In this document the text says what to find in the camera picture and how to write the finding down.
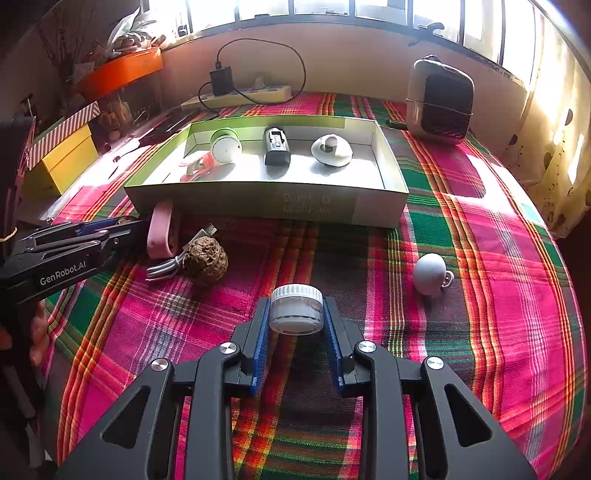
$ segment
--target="orange tray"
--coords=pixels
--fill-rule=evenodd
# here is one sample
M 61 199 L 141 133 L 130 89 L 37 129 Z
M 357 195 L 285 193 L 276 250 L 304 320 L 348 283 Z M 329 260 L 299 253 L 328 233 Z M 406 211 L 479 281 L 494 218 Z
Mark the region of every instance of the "orange tray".
M 74 92 L 81 94 L 87 102 L 94 102 L 134 80 L 162 70 L 163 67 L 159 47 L 130 53 L 105 63 L 84 77 L 74 85 Z

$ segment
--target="pink strap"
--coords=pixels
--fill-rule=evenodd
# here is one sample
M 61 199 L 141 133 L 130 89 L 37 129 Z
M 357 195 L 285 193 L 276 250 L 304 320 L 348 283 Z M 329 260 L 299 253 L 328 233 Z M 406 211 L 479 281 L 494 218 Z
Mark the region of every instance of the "pink strap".
M 173 215 L 173 203 L 164 200 L 154 207 L 148 231 L 147 250 L 150 258 L 172 258 L 178 251 L 179 221 Z

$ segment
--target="plastic jar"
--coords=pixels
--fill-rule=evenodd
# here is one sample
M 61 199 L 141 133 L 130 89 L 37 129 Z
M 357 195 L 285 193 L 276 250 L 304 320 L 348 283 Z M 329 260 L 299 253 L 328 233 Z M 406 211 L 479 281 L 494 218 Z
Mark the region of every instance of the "plastic jar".
M 271 295 L 269 325 L 284 335 L 310 335 L 322 330 L 322 293 L 310 285 L 283 285 Z

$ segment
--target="power strip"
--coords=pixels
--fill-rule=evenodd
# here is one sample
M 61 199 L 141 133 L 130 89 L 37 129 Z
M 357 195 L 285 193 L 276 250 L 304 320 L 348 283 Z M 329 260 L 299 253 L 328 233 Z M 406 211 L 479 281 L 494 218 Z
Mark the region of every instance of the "power strip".
M 291 98 L 291 87 L 281 85 L 275 87 L 265 87 L 262 89 L 244 89 L 240 90 L 245 95 L 261 103 L 285 102 Z M 201 95 L 201 100 L 209 108 L 224 108 L 226 106 L 238 106 L 252 104 L 250 100 L 245 99 L 236 92 L 227 95 L 215 96 L 212 93 Z M 195 96 L 181 104 L 181 108 L 189 110 L 200 106 L 199 99 Z

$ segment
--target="storage box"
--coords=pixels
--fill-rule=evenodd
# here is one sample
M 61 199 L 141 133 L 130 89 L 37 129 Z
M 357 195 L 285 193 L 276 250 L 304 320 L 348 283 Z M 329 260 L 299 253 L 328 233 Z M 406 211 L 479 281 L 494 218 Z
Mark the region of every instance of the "storage box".
M 164 68 L 160 47 L 151 47 L 111 60 L 73 86 L 88 102 L 114 92 L 151 73 Z
M 263 133 L 281 127 L 291 149 L 289 168 L 264 163 Z M 209 150 L 212 134 L 233 128 L 242 154 L 209 174 L 188 175 L 192 159 Z M 311 154 L 327 134 L 347 140 L 353 160 L 329 167 Z M 394 228 L 408 188 L 379 125 L 373 120 L 321 115 L 271 115 L 191 124 L 170 138 L 131 177 L 127 195 L 141 214 L 170 199 L 183 213 L 352 223 Z
M 81 110 L 78 110 L 73 115 L 70 115 L 68 118 L 62 118 L 40 134 L 33 141 L 31 151 L 29 152 L 29 170 L 32 170 L 42 158 L 72 133 L 78 130 L 82 125 L 90 122 L 94 117 L 99 116 L 99 114 L 99 104 L 93 102 Z
M 27 172 L 23 197 L 35 200 L 60 196 L 98 157 L 90 128 L 84 124 Z

